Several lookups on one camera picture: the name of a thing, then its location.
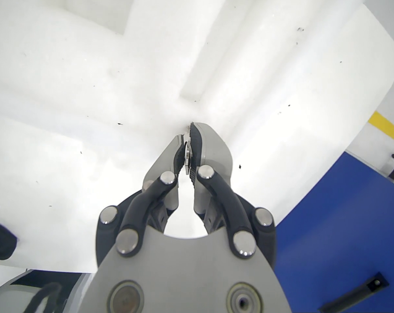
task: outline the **gray metal plate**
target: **gray metal plate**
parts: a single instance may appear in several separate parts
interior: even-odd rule
[[[146,228],[141,251],[123,258],[113,247],[102,262],[79,313],[107,312],[112,288],[124,280],[138,283],[144,313],[227,312],[226,297],[237,282],[254,286],[264,312],[291,313],[268,262],[258,250],[248,260],[235,257],[225,228],[198,239],[176,239]]]

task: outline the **small metal ring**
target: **small metal ring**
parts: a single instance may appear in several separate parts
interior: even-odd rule
[[[228,313],[261,313],[263,304],[261,296],[253,286],[239,282],[230,288],[226,306]]]
[[[108,313],[140,313],[144,299],[143,290],[138,283],[122,281],[114,286],[108,296]]]

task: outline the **bolt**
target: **bolt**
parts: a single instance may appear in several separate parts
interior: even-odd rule
[[[209,165],[202,165],[198,169],[198,175],[203,178],[203,179],[210,179],[214,176],[214,170],[213,167]]]
[[[132,252],[139,242],[139,234],[134,229],[122,230],[116,238],[116,249],[121,255]]]
[[[109,207],[106,207],[102,210],[100,213],[100,222],[103,225],[107,225],[111,222],[113,222],[117,216],[117,208],[110,205]]]
[[[252,256],[256,251],[256,240],[248,231],[237,231],[233,235],[233,245],[236,251],[245,257]]]
[[[258,208],[255,210],[255,217],[261,226],[268,227],[273,224],[274,218],[269,210]]]
[[[161,182],[165,185],[170,185],[175,181],[175,174],[171,171],[166,171],[161,174]]]

